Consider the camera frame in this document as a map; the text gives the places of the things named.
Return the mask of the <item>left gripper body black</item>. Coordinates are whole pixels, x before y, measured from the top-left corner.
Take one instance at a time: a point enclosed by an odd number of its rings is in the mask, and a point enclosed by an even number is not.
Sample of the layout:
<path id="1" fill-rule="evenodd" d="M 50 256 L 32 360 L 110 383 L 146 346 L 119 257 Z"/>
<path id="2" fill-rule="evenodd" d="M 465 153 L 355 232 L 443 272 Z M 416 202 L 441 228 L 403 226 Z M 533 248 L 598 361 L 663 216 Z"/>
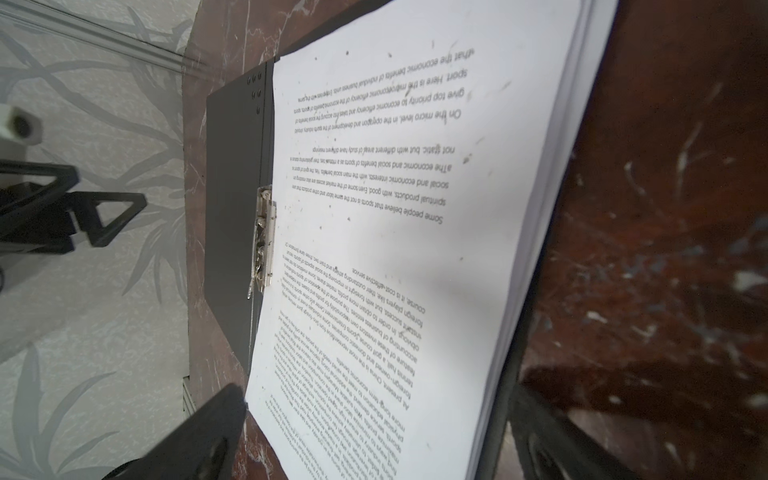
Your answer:
<path id="1" fill-rule="evenodd" d="M 65 255 L 74 250 L 77 229 L 67 193 L 42 207 L 23 210 L 21 223 L 1 230 L 1 254 Z"/>

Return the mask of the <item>aluminium frame horizontal bar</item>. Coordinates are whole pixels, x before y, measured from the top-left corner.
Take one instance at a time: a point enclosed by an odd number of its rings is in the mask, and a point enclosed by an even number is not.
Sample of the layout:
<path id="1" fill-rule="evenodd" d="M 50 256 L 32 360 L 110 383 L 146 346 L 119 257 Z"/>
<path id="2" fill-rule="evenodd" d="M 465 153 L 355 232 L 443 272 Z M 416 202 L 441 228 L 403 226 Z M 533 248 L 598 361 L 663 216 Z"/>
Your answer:
<path id="1" fill-rule="evenodd" d="M 1 17 L 14 24 L 79 41 L 174 73 L 192 73 L 200 77 L 208 70 L 204 62 L 184 53 L 132 37 L 96 20 L 88 20 L 40 1 L 2 1 Z"/>

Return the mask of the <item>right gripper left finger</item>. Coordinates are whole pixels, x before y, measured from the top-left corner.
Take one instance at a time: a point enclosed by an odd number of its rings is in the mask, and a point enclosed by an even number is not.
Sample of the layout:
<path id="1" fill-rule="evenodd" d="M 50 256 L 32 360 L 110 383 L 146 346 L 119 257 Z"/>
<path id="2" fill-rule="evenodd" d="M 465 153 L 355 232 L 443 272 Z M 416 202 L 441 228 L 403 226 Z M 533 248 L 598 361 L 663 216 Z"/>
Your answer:
<path id="1" fill-rule="evenodd" d="M 230 383 L 144 456 L 107 479 L 229 479 L 247 413 L 244 393 Z"/>

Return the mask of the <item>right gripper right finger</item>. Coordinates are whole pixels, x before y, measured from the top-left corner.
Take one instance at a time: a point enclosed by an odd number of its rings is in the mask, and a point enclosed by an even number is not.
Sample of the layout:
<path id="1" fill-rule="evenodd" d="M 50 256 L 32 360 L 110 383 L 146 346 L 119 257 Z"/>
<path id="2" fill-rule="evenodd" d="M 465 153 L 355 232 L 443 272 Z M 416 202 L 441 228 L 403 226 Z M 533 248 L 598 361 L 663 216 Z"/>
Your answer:
<path id="1" fill-rule="evenodd" d="M 634 479 L 636 474 L 534 390 L 515 387 L 508 416 L 526 479 Z"/>

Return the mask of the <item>metal folder clip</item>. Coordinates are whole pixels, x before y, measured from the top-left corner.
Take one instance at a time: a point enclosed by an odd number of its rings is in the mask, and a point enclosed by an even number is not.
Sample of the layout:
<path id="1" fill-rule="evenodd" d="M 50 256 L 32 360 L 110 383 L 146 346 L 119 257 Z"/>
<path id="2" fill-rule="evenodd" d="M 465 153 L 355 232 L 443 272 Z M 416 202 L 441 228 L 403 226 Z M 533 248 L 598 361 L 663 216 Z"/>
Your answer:
<path id="1" fill-rule="evenodd" d="M 272 186 L 260 187 L 257 192 L 247 295 L 250 300 L 254 299 L 257 293 L 263 294 L 266 287 L 271 284 L 276 221 L 277 204 L 273 199 Z"/>

